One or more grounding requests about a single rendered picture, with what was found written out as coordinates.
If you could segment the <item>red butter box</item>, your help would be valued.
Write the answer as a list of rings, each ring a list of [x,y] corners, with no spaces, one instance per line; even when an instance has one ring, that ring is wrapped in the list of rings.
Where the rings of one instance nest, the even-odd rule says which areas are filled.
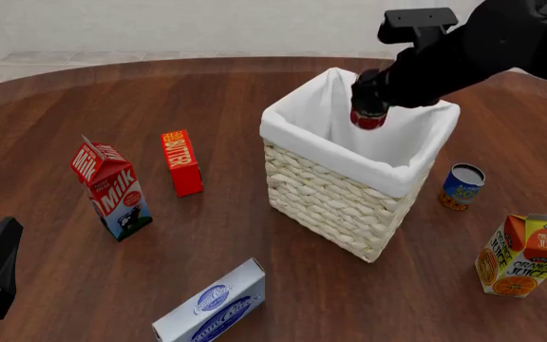
[[[187,130],[162,133],[160,142],[177,196],[202,192],[202,176]]]

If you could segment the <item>flat plate on black stalk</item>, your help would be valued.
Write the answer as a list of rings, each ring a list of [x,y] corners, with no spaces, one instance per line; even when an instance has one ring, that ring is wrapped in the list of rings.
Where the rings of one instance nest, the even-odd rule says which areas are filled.
[[[377,37],[386,45],[412,43],[415,48],[425,48],[458,23],[450,8],[387,10]]]

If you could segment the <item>white wicker basket with liner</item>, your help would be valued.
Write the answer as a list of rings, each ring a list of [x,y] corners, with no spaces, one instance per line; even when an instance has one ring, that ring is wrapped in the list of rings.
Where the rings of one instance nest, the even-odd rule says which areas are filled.
[[[269,202],[366,262],[375,261],[414,204],[460,118],[449,102],[392,107],[373,130],[350,121],[356,74],[332,67],[267,107]]]

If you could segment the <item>blue alphabet soup can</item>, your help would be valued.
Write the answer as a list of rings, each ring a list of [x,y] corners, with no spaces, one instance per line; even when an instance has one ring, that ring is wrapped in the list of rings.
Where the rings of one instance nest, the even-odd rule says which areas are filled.
[[[485,175],[478,167],[466,163],[455,164],[443,184],[439,201],[451,210],[466,210],[484,183]]]

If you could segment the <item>white cream cheese box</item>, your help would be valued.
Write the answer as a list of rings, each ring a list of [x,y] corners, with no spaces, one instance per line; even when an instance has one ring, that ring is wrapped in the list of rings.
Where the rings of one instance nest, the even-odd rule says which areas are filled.
[[[265,275],[249,258],[155,321],[157,342],[212,342],[265,301]]]

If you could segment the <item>red tomato sauce can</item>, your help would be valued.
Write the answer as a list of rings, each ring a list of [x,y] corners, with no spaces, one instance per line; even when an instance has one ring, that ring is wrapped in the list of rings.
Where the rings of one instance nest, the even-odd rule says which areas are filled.
[[[375,130],[385,123],[388,111],[387,104],[352,104],[349,118],[356,127]]]

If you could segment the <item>red milk carton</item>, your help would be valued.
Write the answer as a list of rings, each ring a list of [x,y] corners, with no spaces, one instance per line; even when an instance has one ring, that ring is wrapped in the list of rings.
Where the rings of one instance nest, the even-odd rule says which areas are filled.
[[[84,139],[70,167],[102,225],[117,241],[153,221],[134,167],[111,145]]]

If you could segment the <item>orange juice carton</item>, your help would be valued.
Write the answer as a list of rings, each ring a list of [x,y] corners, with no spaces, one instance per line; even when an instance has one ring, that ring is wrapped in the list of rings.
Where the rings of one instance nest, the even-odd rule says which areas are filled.
[[[547,215],[507,216],[475,267],[485,293],[529,295],[547,278]]]

